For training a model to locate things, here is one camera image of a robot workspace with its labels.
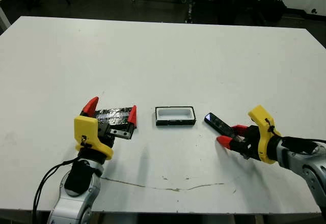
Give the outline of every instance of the crack on table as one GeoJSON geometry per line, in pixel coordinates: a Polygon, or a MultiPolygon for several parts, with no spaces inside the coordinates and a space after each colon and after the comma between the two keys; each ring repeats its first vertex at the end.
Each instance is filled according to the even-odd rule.
{"type": "Polygon", "coordinates": [[[122,183],[122,184],[131,185],[131,186],[135,186],[135,187],[144,187],[144,188],[150,188],[150,189],[156,189],[156,190],[174,191],[174,192],[190,191],[190,190],[200,188],[200,187],[224,185],[224,183],[211,183],[211,184],[202,184],[202,185],[194,186],[194,187],[191,187],[191,188],[160,188],[160,187],[149,187],[149,186],[145,186],[145,185],[140,185],[140,184],[135,184],[135,183],[130,183],[130,182],[124,182],[124,181],[120,181],[120,180],[114,180],[114,179],[110,179],[110,178],[107,178],[107,177],[101,177],[101,178],[105,179],[105,180],[108,180],[108,181],[111,181],[111,182],[122,183]]]}

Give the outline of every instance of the black phone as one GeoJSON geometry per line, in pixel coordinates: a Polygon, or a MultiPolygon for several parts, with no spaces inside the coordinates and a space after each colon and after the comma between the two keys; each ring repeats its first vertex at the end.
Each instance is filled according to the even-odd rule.
{"type": "Polygon", "coordinates": [[[223,122],[220,118],[215,116],[213,113],[208,113],[205,116],[204,121],[210,125],[212,128],[214,128],[218,133],[224,136],[229,136],[231,138],[236,137],[236,133],[233,130],[232,127],[230,127],[228,124],[223,122]]]}

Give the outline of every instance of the black cable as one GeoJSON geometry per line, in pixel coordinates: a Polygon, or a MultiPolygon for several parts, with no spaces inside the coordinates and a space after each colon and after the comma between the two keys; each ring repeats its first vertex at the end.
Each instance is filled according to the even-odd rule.
{"type": "Polygon", "coordinates": [[[267,118],[265,119],[265,121],[269,124],[269,129],[268,129],[268,131],[271,132],[271,133],[273,133],[274,136],[277,136],[277,137],[279,137],[279,138],[303,139],[303,140],[305,140],[305,141],[310,141],[310,142],[319,142],[319,143],[324,143],[324,144],[326,144],[326,140],[321,140],[321,139],[312,139],[312,138],[301,138],[301,137],[280,136],[280,135],[277,135],[277,134],[274,132],[275,126],[272,126],[267,118]]]}
{"type": "Polygon", "coordinates": [[[37,207],[39,205],[42,188],[43,188],[45,182],[47,181],[47,179],[49,179],[54,173],[56,173],[56,171],[59,169],[59,167],[61,167],[63,165],[68,165],[68,164],[74,163],[74,162],[78,161],[79,159],[80,159],[80,156],[78,156],[72,160],[64,161],[61,164],[57,164],[57,165],[53,166],[50,170],[48,170],[48,172],[44,175],[44,177],[42,178],[42,181],[40,182],[39,187],[36,190],[35,196],[34,196],[33,211],[32,211],[32,223],[33,224],[37,224],[36,211],[37,211],[37,207]]]}

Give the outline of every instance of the floor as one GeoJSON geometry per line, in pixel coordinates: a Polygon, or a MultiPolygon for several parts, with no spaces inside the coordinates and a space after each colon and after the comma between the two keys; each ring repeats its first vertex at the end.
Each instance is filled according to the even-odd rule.
{"type": "MultiPolygon", "coordinates": [[[[38,6],[28,10],[24,0],[4,0],[2,8],[9,21],[14,23],[20,16],[47,16],[64,18],[85,18],[104,20],[128,20],[128,21],[149,21],[149,22],[171,22],[185,23],[187,17],[187,4],[180,0],[71,0],[72,4],[67,5],[65,0],[41,0],[38,6]]],[[[218,24],[216,17],[216,5],[214,3],[197,3],[193,14],[193,23],[218,24]]],[[[248,12],[238,14],[236,25],[254,25],[248,12]]],[[[326,47],[326,22],[306,20],[293,14],[285,14],[277,23],[268,23],[270,26],[306,28],[324,47],[326,47]]],[[[8,215],[8,211],[0,212],[0,218],[11,219],[0,223],[29,223],[23,220],[28,219],[30,213],[20,212],[8,215]]],[[[166,215],[164,222],[186,222],[188,219],[197,219],[200,223],[322,223],[319,215],[272,215],[261,218],[259,221],[253,216],[248,219],[233,216],[202,216],[188,215],[182,217],[166,215]]],[[[109,214],[100,217],[98,223],[141,223],[157,222],[162,216],[155,215],[114,215],[109,214]]]]}
{"type": "MultiPolygon", "coordinates": [[[[2,8],[11,23],[20,16],[48,16],[64,18],[109,19],[149,22],[184,23],[187,4],[180,0],[41,0],[40,5],[28,10],[24,0],[4,0],[2,8]]],[[[214,3],[197,3],[193,13],[193,23],[218,24],[214,3]]],[[[242,11],[237,15],[236,25],[255,25],[250,15],[242,11]]],[[[298,15],[285,14],[270,26],[307,29],[326,47],[326,22],[306,20],[298,15]]]]}

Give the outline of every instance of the white table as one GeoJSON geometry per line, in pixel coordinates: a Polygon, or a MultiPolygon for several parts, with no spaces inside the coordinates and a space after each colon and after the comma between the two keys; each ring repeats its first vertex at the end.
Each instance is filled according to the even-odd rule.
{"type": "Polygon", "coordinates": [[[9,22],[8,18],[6,17],[6,14],[4,13],[4,11],[2,10],[1,7],[0,7],[0,27],[4,31],[10,27],[10,22],[9,22]]]}
{"type": "Polygon", "coordinates": [[[326,138],[325,61],[300,29],[20,17],[0,37],[0,208],[32,208],[45,172],[76,156],[73,119],[98,95],[98,109],[136,104],[138,129],[116,139],[94,211],[317,212],[303,179],[224,150],[203,119],[250,125],[262,104],[283,135],[326,138]],[[193,106],[196,124],[156,127],[169,105],[193,106]]]}

